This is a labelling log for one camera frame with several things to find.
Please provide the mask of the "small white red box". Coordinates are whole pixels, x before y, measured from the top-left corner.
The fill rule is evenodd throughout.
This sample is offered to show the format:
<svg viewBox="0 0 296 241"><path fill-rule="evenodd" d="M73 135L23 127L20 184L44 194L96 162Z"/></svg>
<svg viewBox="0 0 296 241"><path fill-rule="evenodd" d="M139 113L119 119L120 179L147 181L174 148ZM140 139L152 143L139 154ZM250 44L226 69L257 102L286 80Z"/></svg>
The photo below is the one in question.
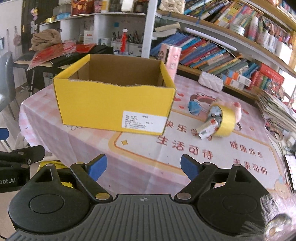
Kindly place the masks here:
<svg viewBox="0 0 296 241"><path fill-rule="evenodd" d="M203 140L205 138L210 137L212 134L214 134L219 128L219 124L217 120L214 118L206 121L203 123L203 125L199 126L196 131L198 133L198 136Z"/></svg>

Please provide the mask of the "small blue toy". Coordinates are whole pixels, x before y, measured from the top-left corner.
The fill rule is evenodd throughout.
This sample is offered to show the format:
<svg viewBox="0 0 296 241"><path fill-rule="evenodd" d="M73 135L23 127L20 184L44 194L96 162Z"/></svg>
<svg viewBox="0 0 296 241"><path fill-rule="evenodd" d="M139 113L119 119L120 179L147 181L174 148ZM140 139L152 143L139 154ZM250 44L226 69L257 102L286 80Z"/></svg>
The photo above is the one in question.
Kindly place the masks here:
<svg viewBox="0 0 296 241"><path fill-rule="evenodd" d="M192 115L198 116L200 114L201 106L196 101L190 101L188 104L188 110Z"/></svg>

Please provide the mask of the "pink plush pig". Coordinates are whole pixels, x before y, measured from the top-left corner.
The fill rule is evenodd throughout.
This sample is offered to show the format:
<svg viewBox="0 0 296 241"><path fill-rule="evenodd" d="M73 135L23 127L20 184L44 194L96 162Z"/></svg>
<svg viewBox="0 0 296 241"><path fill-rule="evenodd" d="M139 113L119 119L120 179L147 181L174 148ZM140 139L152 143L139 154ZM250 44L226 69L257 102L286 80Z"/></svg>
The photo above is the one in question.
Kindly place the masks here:
<svg viewBox="0 0 296 241"><path fill-rule="evenodd" d="M239 102L222 101L221 99L218 98L216 99L215 103L231 109L235 114L236 123L239 123L239 121L242 118L242 109L241 109L241 104Z"/></svg>

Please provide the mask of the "grey purple toy car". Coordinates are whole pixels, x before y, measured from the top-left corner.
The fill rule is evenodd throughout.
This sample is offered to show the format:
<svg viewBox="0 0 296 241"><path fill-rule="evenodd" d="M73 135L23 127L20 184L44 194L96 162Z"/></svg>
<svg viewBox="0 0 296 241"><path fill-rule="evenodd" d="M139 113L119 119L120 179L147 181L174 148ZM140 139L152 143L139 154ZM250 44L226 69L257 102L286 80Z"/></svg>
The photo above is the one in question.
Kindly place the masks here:
<svg viewBox="0 0 296 241"><path fill-rule="evenodd" d="M215 119L218 123L218 126L221 126L222 123L222 110L219 106L212 106L208 112L207 120Z"/></svg>

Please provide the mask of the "grey chair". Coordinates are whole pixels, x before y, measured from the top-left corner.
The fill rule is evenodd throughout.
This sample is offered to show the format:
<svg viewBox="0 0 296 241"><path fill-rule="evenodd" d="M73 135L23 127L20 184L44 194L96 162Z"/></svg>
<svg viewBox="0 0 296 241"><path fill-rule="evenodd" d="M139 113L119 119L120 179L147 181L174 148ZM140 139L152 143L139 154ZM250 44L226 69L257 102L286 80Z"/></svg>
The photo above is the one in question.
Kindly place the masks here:
<svg viewBox="0 0 296 241"><path fill-rule="evenodd" d="M14 67L12 52L7 51L3 56L1 56L1 111L8 107L11 116L14 120L16 120L15 115L10 106L10 103L14 101L17 107L20 107L16 100L16 87L13 68Z"/></svg>

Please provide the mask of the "black electronic keyboard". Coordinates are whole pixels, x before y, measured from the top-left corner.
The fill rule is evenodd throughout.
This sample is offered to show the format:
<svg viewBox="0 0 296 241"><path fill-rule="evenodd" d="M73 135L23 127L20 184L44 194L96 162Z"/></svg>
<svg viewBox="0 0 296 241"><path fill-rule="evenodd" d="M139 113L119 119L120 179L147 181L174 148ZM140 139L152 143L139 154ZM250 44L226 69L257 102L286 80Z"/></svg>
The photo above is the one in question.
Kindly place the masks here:
<svg viewBox="0 0 296 241"><path fill-rule="evenodd" d="M35 67L60 68L71 65L88 54L113 54L113 48L106 45L67 42L37 52L31 50L18 58L13 66L27 71Z"/></svg>

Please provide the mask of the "yellow cardboard box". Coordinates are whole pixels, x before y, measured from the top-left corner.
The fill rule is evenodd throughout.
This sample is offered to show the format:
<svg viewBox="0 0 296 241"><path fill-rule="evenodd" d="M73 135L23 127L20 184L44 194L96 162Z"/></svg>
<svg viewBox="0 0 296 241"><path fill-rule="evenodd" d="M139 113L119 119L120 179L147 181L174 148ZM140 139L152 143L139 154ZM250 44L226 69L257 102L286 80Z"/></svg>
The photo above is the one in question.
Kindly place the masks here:
<svg viewBox="0 0 296 241"><path fill-rule="evenodd" d="M161 135L176 87L162 61L89 54L53 80L62 122L102 130Z"/></svg>

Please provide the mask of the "black long box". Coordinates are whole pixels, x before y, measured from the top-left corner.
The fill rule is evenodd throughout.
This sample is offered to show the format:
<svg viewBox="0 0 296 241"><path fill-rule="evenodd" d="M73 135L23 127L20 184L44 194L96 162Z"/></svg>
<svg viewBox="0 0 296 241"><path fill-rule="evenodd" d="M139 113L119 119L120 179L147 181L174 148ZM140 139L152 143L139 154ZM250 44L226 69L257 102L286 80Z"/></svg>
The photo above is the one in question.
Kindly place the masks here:
<svg viewBox="0 0 296 241"><path fill-rule="evenodd" d="M80 54L77 52L73 52L73 53L69 53L69 54L57 57L55 59L52 59L50 63L52 67L58 68L61 66L73 64L79 59L80 59Z"/></svg>

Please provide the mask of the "beige folded cloth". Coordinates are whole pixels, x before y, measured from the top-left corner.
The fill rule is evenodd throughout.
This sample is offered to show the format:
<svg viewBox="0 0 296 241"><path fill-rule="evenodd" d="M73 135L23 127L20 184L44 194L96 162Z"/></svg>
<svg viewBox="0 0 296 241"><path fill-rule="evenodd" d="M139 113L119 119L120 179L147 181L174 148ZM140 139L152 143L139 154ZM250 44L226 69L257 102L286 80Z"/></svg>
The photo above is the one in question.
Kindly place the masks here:
<svg viewBox="0 0 296 241"><path fill-rule="evenodd" d="M61 35L58 30L46 29L39 33L33 34L33 37L31 39L31 49L35 52L38 52L61 43Z"/></svg>

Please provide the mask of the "red plastic bag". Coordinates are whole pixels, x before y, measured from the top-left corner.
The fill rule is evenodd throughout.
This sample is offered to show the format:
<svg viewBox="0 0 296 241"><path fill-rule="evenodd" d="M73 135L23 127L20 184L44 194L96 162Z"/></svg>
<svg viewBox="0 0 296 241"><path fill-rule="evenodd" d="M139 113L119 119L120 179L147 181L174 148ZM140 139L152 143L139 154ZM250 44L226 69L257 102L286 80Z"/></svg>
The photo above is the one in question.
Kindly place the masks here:
<svg viewBox="0 0 296 241"><path fill-rule="evenodd" d="M56 44L46 49L43 49L34 54L34 57L31 60L27 71L41 65L45 62L49 62L52 59L61 57L66 54L70 54L76 51L76 43L75 42L64 42L61 44Z"/></svg>

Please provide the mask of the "pink cylindrical box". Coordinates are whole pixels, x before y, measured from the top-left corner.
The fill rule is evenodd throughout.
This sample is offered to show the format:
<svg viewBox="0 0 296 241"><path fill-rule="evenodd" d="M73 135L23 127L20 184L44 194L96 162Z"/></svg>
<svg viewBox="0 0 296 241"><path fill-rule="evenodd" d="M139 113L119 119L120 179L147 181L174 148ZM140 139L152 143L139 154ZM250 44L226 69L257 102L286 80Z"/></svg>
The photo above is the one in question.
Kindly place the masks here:
<svg viewBox="0 0 296 241"><path fill-rule="evenodd" d="M182 48L178 46L165 43L161 44L158 59L164 63L166 70L173 81L175 81L181 52Z"/></svg>

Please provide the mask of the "white pen holder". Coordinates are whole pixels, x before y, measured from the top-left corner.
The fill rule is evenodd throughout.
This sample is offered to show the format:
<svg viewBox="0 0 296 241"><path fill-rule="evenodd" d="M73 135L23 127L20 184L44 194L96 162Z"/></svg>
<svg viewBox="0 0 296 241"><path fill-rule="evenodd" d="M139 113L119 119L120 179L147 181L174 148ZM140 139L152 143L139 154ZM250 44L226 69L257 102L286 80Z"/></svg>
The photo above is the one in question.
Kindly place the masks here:
<svg viewBox="0 0 296 241"><path fill-rule="evenodd" d="M130 56L141 57L142 55L142 44L129 43L128 54Z"/></svg>

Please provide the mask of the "wooden bookshelf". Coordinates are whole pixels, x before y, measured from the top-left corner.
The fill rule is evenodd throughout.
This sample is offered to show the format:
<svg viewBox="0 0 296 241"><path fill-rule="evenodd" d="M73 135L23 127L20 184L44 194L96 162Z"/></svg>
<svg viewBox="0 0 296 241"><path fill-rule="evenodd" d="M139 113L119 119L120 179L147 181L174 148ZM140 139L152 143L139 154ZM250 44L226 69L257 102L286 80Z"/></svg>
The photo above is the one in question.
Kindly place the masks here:
<svg viewBox="0 0 296 241"><path fill-rule="evenodd" d="M292 99L295 97L295 71L280 59L280 57L256 42L238 33L234 33L227 28L202 20L201 17L195 18L171 11L162 11L159 7L156 7L155 15L157 18L163 20L179 22L182 30L185 32L198 33L203 38L211 39L213 42L224 46L226 49L241 53L244 57L262 62L276 71L286 72L291 76L284 82L285 90L291 92L291 94L287 95L287 98Z"/></svg>

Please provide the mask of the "red fortune god canister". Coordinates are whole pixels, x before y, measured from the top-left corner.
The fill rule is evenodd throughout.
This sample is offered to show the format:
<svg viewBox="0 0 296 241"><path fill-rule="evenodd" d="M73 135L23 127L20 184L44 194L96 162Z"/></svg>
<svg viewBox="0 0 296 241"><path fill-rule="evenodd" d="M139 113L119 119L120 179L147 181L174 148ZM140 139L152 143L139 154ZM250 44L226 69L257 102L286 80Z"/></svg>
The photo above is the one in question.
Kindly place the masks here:
<svg viewBox="0 0 296 241"><path fill-rule="evenodd" d="M71 15L82 15L94 13L94 0L72 0Z"/></svg>

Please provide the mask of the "cream quilted handbag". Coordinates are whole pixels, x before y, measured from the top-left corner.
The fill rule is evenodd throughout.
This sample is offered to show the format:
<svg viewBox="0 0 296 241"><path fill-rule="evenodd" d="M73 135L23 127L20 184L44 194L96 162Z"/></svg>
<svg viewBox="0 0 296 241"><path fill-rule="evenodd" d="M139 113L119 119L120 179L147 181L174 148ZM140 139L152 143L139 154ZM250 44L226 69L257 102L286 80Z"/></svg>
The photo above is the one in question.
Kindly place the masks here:
<svg viewBox="0 0 296 241"><path fill-rule="evenodd" d="M161 0L159 9L171 13L183 14L185 11L185 0Z"/></svg>

